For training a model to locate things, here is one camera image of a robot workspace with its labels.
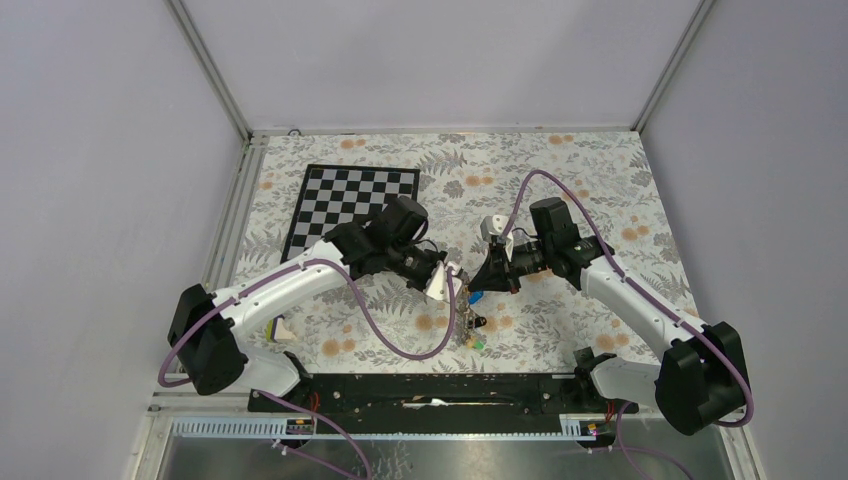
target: gray wall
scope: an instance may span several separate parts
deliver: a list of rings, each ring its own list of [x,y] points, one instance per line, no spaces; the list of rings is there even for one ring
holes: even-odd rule
[[[697,0],[186,0],[254,128],[630,125]]]
[[[848,3],[718,2],[644,135],[702,316],[742,333],[770,479],[844,478]]]
[[[4,2],[0,478],[119,478],[239,142],[162,1]]]

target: blue object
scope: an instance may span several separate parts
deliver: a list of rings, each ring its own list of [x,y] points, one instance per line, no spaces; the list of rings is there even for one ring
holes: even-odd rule
[[[468,304],[474,305],[475,303],[480,301],[481,298],[483,298],[483,292],[474,292],[471,294],[471,296],[468,297]]]

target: tabletop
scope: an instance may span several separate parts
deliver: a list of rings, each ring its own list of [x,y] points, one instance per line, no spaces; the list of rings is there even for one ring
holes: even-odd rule
[[[551,172],[581,199],[604,239],[632,270],[677,306],[696,315],[665,212],[638,134],[633,132],[391,134],[271,137],[240,248],[236,282],[280,264],[289,222],[308,164],[394,166],[421,170],[418,202],[429,213],[427,237],[471,275],[485,258],[480,222],[507,215],[533,169]],[[549,180],[531,180],[515,225],[530,232],[529,205],[560,196]],[[586,221],[572,217],[584,235]],[[445,303],[407,290],[394,274],[357,281],[386,336],[407,352],[435,347],[448,325]],[[315,373],[566,372],[572,352],[592,347],[628,360],[656,363],[645,343],[603,304],[549,272],[522,278],[519,293],[489,292],[474,310],[488,324],[482,350],[459,334],[439,355],[410,361],[390,352],[368,327],[348,287],[324,292],[285,312],[296,339],[250,341],[298,356]]]

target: white wall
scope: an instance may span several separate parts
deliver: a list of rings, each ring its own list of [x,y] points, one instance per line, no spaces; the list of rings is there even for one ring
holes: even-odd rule
[[[644,136],[702,316],[742,334],[770,480],[844,478],[848,3],[718,2]]]
[[[0,478],[119,478],[239,142],[162,1],[4,2]]]
[[[697,0],[186,0],[257,129],[622,126]]]

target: floral tablecloth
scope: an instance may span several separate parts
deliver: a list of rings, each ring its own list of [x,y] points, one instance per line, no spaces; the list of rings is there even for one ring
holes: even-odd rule
[[[301,179],[310,163],[420,169],[418,201],[429,212],[427,237],[472,275],[485,258],[480,221],[486,215],[508,214],[527,172],[548,170],[573,187],[604,238],[631,268],[672,302],[696,314],[635,133],[272,137],[236,281],[279,265]],[[527,207],[551,196],[562,196],[553,183],[541,177],[531,181],[516,226],[532,232]],[[576,209],[572,216],[588,235]],[[357,283],[376,322],[396,345],[420,353],[439,343],[448,324],[446,304],[407,290],[393,274]],[[285,326],[296,340],[271,343],[258,331],[251,341],[276,352],[289,350],[307,370],[322,373],[564,372],[574,366],[572,352],[586,346],[595,353],[657,361],[621,319],[565,280],[541,273],[523,278],[522,285],[518,294],[487,293],[474,305],[489,319],[478,331],[483,350],[470,349],[457,337],[430,360],[398,357],[371,332],[347,287],[285,312]]]

